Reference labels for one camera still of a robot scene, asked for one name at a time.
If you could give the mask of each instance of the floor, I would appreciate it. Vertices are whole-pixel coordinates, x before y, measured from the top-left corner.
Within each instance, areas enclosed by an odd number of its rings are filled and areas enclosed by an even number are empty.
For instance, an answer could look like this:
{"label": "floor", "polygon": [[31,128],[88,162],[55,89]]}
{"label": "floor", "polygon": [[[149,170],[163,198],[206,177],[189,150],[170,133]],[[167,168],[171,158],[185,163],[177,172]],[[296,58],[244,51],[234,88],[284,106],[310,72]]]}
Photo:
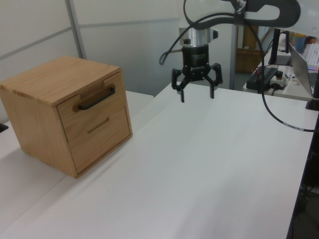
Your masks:
{"label": "floor", "polygon": [[292,220],[287,239],[319,239],[319,194],[309,193],[307,198],[299,199],[305,210]]}

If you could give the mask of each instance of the black cable clip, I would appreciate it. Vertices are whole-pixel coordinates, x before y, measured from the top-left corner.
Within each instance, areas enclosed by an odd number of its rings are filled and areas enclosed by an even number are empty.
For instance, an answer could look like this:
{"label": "black cable clip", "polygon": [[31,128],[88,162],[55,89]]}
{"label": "black cable clip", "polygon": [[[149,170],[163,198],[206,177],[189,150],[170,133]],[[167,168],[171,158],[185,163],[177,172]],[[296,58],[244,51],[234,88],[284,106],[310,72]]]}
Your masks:
{"label": "black cable clip", "polygon": [[247,0],[237,0],[236,9],[234,13],[234,24],[236,26],[243,26],[245,20],[245,11]]}

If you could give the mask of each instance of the white tabletop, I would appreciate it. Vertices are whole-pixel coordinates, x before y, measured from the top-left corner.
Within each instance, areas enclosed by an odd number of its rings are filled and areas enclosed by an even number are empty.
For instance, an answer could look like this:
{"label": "white tabletop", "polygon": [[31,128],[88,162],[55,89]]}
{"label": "white tabletop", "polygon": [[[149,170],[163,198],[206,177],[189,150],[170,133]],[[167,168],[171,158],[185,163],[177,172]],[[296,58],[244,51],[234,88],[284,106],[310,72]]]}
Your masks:
{"label": "white tabletop", "polygon": [[[282,45],[285,45],[285,35],[282,34],[280,36],[280,45],[278,46],[278,49],[284,50],[285,47]],[[268,65],[270,56],[271,56],[271,50],[266,54],[265,56],[265,65]],[[290,53],[285,52],[277,52],[278,56],[290,56]],[[278,66],[278,70],[282,71],[287,76],[293,77],[295,76],[292,66]],[[246,84],[243,86],[243,91],[245,92],[251,92],[251,93],[257,93],[255,90],[248,89],[246,87]],[[265,95],[271,95],[273,92],[273,89],[269,89],[265,91]],[[274,96],[277,97],[284,97],[289,99],[295,99],[295,100],[301,100],[301,101],[310,101],[312,99],[312,96],[308,93],[308,91],[303,87],[303,85],[298,81],[297,78],[291,78],[288,83],[286,84],[286,87],[283,90],[276,90],[274,93]]]}
{"label": "white tabletop", "polygon": [[[130,116],[154,97],[127,92]],[[24,153],[10,122],[0,133],[0,232],[65,177],[65,173]]]}
{"label": "white tabletop", "polygon": [[[305,102],[266,96],[299,127]],[[312,134],[270,117],[260,95],[168,86],[133,137],[76,180],[64,177],[0,238],[286,238]]]}

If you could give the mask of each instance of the laptop screen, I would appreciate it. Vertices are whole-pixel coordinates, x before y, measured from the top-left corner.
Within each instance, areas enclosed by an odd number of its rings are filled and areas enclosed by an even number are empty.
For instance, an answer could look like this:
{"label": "laptop screen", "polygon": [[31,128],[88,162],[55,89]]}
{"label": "laptop screen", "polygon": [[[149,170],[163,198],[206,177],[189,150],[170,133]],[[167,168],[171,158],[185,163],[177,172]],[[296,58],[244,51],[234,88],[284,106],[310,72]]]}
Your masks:
{"label": "laptop screen", "polygon": [[295,48],[289,43],[291,62],[293,64],[293,70],[296,78],[312,96],[309,74],[308,74],[308,65],[307,61],[295,50]]}

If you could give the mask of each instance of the white wall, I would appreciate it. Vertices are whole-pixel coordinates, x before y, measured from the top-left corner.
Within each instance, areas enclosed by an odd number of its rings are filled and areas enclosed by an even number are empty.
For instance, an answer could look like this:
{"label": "white wall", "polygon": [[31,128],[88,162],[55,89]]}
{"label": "white wall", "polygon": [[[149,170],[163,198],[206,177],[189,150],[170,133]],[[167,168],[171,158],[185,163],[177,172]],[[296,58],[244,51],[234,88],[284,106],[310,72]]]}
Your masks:
{"label": "white wall", "polygon": [[[73,4],[87,58],[122,67],[127,90],[155,96],[170,83],[172,68],[182,68],[181,53],[170,54],[164,66],[159,64],[161,54],[178,37],[176,0],[73,0]],[[220,37],[210,44],[210,62],[222,65],[222,87],[229,88],[232,27],[216,28]]]}
{"label": "white wall", "polygon": [[0,81],[61,55],[78,56],[64,0],[1,0],[0,42]]}

